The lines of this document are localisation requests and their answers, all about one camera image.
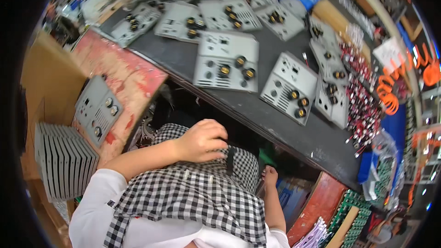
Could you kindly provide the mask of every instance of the hand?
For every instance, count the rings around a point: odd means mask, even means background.
[[[275,187],[277,183],[279,175],[277,171],[272,166],[266,166],[264,171],[262,172],[262,179],[264,181],[265,187]]]
[[[215,120],[204,119],[192,126],[180,138],[174,139],[178,161],[207,162],[225,155],[214,150],[228,148],[228,134],[223,125]]]

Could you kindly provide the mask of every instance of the white sleeve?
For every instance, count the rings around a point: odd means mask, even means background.
[[[288,237],[284,231],[280,229],[269,229],[266,227],[266,246],[267,248],[290,248],[288,243]]]
[[[114,212],[107,203],[117,203],[126,187],[124,176],[114,170],[99,169],[93,174],[69,224],[74,248],[102,246]]]

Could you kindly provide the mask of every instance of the white shirt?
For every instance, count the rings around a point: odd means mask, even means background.
[[[115,210],[107,205],[118,202],[127,187],[122,174],[111,169],[99,169],[91,177],[84,196],[69,225],[69,237],[74,248],[102,247]],[[289,248],[286,234],[266,227],[268,248]],[[164,218],[158,222],[133,218],[124,236],[124,248],[183,248],[194,241],[198,248],[246,248],[248,243],[220,229],[202,223]]]

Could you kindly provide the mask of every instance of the black work surface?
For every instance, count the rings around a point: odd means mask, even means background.
[[[110,35],[113,26],[126,14],[127,12],[119,9],[101,26],[101,30]],[[317,62],[309,48],[309,30],[303,30],[287,42],[278,39],[265,26],[260,31],[250,33],[259,41],[259,92],[253,94],[193,86],[191,82],[197,44],[155,36],[153,30],[150,30],[135,40],[129,48],[152,60],[153,64],[164,69],[177,83],[196,96],[281,146],[301,161],[328,172],[351,189],[360,190],[357,173],[361,157],[355,158],[356,149],[350,143],[345,143],[350,132],[339,129],[314,108],[306,126],[302,127],[259,98],[281,52],[289,51],[300,60],[303,60],[302,53],[306,52],[310,67],[318,72]]]

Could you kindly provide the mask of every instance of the checkered apron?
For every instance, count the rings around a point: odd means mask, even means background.
[[[179,138],[188,128],[165,124],[152,145]],[[177,218],[201,222],[239,237],[250,247],[266,247],[263,201],[257,198],[259,171],[256,157],[236,148],[233,174],[227,160],[205,163],[178,162],[132,178],[114,207],[104,246],[122,247],[131,218],[152,221]]]

